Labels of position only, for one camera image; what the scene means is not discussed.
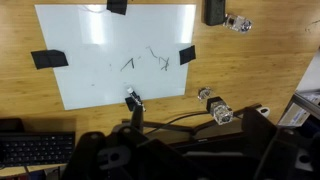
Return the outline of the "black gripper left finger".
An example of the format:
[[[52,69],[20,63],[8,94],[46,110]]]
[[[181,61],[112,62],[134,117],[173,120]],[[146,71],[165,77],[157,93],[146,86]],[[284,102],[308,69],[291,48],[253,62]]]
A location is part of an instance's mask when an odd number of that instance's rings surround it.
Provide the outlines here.
[[[143,107],[135,106],[131,117],[130,125],[136,128],[138,131],[143,131]]]

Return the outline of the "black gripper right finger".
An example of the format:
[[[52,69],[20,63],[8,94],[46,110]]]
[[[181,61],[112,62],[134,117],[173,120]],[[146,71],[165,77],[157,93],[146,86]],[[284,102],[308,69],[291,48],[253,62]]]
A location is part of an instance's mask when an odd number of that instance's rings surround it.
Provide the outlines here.
[[[241,128],[251,139],[271,138],[277,130],[266,117],[250,107],[244,109]]]

